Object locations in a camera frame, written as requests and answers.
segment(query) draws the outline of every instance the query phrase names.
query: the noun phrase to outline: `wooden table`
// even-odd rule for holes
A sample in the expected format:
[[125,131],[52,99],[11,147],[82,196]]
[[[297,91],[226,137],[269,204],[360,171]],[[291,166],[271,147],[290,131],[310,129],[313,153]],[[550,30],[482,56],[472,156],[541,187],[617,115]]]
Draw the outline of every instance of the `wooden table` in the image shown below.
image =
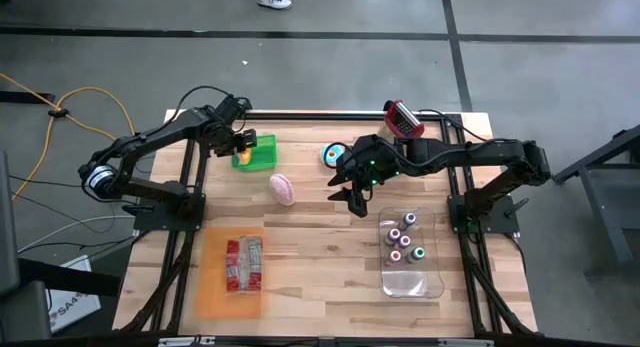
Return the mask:
[[[462,117],[467,128],[485,138],[492,136],[487,114],[465,113]],[[207,208],[203,227],[265,228],[263,293],[269,295],[268,305],[264,306],[263,317],[259,319],[198,320],[195,317],[202,249],[200,232],[191,258],[181,334],[473,335],[460,247],[451,232],[445,202],[450,194],[446,171],[421,178],[400,176],[376,187],[366,218],[349,213],[346,203],[327,201],[327,196],[338,188],[327,187],[333,171],[320,162],[322,146],[336,141],[352,144],[358,136],[375,133],[379,125],[380,122],[364,121],[248,121],[246,128],[254,128],[258,134],[276,135],[278,165],[275,171],[241,173],[231,169],[228,158],[210,160],[204,185]],[[440,138],[437,123],[425,125],[423,137]],[[177,180],[184,147],[185,143],[177,143],[158,151],[151,179]],[[278,205],[269,195],[268,178],[272,173],[284,174],[293,184],[296,203],[292,207]],[[499,167],[473,168],[477,186],[499,173]],[[445,284],[444,294],[436,299],[392,299],[380,291],[377,214],[384,207],[407,206],[426,206],[436,216],[439,264]],[[129,322],[156,287],[166,240],[166,232],[152,232],[133,246],[114,328]],[[496,288],[523,323],[535,330],[518,251],[504,236],[487,235],[486,240]],[[172,296],[173,290],[166,301],[165,323]],[[483,292],[479,292],[479,300],[485,326],[490,326]]]

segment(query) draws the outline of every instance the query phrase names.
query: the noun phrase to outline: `white sneaker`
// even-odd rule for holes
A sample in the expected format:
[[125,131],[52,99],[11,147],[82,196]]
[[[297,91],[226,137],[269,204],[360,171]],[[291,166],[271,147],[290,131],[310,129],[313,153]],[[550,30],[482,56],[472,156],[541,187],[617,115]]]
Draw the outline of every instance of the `white sneaker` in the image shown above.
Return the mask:
[[291,0],[258,0],[258,6],[286,10],[291,8]]

